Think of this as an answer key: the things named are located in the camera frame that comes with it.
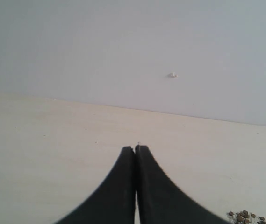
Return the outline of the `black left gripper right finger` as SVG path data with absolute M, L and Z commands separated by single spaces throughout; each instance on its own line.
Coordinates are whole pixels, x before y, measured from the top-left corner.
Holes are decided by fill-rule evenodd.
M 137 201 L 142 224 L 227 224 L 181 191 L 147 146 L 135 148 Z

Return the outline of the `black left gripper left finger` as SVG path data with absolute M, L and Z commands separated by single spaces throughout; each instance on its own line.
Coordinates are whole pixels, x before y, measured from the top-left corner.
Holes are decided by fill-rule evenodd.
M 58 224 L 133 224 L 136 210 L 135 153 L 123 147 L 99 187 Z

